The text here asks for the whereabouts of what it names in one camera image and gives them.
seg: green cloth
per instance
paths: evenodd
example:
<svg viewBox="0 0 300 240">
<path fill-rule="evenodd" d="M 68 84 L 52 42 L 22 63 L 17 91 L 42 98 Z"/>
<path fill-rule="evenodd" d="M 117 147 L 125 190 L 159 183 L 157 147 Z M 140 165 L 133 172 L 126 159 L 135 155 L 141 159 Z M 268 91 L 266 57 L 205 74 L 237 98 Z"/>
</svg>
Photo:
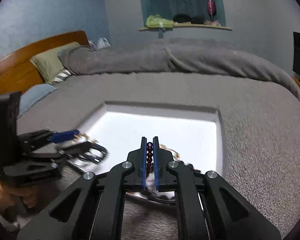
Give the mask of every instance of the green cloth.
<svg viewBox="0 0 300 240">
<path fill-rule="evenodd" d="M 174 21 L 163 19 L 159 14 L 150 15 L 147 19 L 146 26 L 148 28 L 172 28 Z"/>
</svg>

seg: white bag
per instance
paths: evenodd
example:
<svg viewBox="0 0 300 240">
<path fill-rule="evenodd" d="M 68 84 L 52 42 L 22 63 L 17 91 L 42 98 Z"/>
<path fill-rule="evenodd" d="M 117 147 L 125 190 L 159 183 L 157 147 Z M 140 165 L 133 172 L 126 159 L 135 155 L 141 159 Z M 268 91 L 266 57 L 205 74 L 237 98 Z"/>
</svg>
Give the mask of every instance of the white bag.
<svg viewBox="0 0 300 240">
<path fill-rule="evenodd" d="M 88 43 L 89 43 L 89 46 L 90 46 L 91 49 L 93 49 L 93 50 L 98 50 L 98 49 L 97 49 L 97 46 L 94 44 L 93 41 L 88 41 Z"/>
<path fill-rule="evenodd" d="M 111 47 L 106 38 L 100 38 L 97 43 L 97 49 Z"/>
</svg>

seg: white tray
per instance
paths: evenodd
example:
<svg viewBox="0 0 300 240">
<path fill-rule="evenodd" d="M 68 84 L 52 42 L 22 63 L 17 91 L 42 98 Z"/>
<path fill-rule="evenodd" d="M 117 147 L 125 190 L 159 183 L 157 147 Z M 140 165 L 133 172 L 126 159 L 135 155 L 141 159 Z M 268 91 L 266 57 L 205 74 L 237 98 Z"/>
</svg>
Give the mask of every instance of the white tray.
<svg viewBox="0 0 300 240">
<path fill-rule="evenodd" d="M 143 136 L 148 142 L 158 136 L 160 144 L 177 151 L 182 161 L 201 173 L 213 170 L 225 175 L 224 130 L 218 109 L 105 102 L 77 129 L 109 151 L 103 163 L 87 165 L 84 171 L 107 172 L 126 161 L 130 151 L 139 149 Z"/>
</svg>

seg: shelf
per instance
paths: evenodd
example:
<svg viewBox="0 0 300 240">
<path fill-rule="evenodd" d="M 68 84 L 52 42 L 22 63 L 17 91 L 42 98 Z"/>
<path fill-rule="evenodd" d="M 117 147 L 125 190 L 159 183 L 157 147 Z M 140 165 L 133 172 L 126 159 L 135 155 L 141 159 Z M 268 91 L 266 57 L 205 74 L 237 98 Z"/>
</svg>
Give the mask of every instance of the shelf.
<svg viewBox="0 0 300 240">
<path fill-rule="evenodd" d="M 185 24 L 185 23 L 179 23 L 173 26 L 173 28 L 187 28 L 187 27 L 196 27 L 196 28 L 212 28 L 212 29 L 221 29 L 221 30 L 228 30 L 232 31 L 230 27 L 223 27 L 223 26 L 212 26 L 212 25 L 204 25 L 204 24 Z M 140 28 L 139 31 L 152 31 L 152 30 L 158 30 L 159 28 Z"/>
</svg>

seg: person's hand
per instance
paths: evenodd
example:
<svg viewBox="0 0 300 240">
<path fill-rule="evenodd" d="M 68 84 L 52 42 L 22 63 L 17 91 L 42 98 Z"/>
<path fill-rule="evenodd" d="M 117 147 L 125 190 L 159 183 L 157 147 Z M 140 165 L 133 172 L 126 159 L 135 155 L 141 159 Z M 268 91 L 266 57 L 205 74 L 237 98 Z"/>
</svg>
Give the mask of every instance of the person's hand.
<svg viewBox="0 0 300 240">
<path fill-rule="evenodd" d="M 0 181 L 0 212 L 3 213 L 8 207 L 14 206 L 13 195 L 22 197 L 23 202 L 32 208 L 37 203 L 37 187 L 14 188 Z"/>
</svg>

